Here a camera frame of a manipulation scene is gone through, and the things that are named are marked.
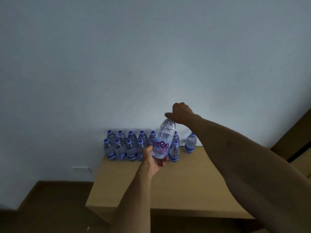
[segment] right hand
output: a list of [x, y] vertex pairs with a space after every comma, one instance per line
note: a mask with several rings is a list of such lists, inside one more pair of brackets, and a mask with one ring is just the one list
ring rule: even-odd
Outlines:
[[173, 120], [176, 123], [184, 124], [187, 122], [187, 120], [193, 115], [194, 113], [189, 108], [188, 105], [186, 105], [184, 102], [181, 103], [175, 103], [173, 105], [173, 113], [165, 113], [165, 117]]

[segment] left hand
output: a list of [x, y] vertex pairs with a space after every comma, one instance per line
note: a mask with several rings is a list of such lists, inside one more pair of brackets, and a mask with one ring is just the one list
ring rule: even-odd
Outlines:
[[153, 146], [150, 145], [142, 150], [142, 165], [148, 167], [148, 174], [152, 177], [154, 174], [164, 167], [165, 162], [169, 159], [167, 156], [163, 159], [158, 159], [152, 156], [151, 150]]

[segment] wooden table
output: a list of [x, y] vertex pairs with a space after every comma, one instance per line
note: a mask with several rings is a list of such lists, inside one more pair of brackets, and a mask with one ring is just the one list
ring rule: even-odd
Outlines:
[[[179, 161], [168, 161], [152, 179], [151, 214], [252, 219], [233, 198], [203, 147], [196, 147], [192, 154], [181, 150]], [[111, 222], [139, 165], [104, 157], [86, 206]]]

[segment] electrical outlet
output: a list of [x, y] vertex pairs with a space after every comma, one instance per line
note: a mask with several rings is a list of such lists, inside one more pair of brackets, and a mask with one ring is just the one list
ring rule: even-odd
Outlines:
[[79, 173], [90, 173], [92, 172], [91, 168], [87, 166], [73, 166], [72, 167], [74, 172], [79, 172]]

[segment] pack of water bottles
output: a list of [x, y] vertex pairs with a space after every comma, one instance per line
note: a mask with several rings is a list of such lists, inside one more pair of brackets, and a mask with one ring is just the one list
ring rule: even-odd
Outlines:
[[[163, 159], [168, 156], [172, 162], [179, 160], [179, 136], [176, 131], [176, 124], [166, 119], [160, 126], [158, 132], [151, 131], [149, 137], [143, 130], [137, 137], [133, 131], [126, 136], [121, 130], [116, 134], [109, 130], [104, 140], [104, 152], [110, 161], [142, 161], [142, 150], [153, 145], [152, 155]], [[196, 147], [196, 136], [191, 133], [185, 142], [185, 152], [190, 154]]]

